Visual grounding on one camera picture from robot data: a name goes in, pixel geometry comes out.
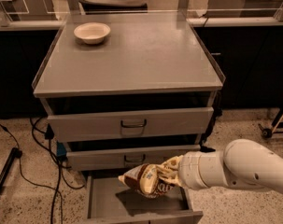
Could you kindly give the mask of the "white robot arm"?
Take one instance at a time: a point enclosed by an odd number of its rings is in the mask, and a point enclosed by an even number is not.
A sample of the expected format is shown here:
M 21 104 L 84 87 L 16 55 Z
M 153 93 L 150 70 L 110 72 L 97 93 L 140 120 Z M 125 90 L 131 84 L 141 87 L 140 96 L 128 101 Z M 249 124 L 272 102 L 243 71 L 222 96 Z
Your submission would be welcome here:
M 283 195 L 283 159 L 254 141 L 237 139 L 223 150 L 190 151 L 157 168 L 167 184 L 185 189 L 224 187 Z

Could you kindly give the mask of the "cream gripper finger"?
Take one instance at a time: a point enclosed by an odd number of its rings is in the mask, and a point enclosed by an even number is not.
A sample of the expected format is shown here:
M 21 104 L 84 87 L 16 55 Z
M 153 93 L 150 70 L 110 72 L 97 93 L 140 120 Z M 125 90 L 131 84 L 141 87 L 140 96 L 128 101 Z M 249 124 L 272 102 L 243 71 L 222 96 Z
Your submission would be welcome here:
M 177 172 L 177 160 L 168 160 L 157 166 L 158 173 Z
M 158 173 L 157 183 L 164 183 L 166 185 L 180 186 L 180 181 L 177 172 L 172 173 Z

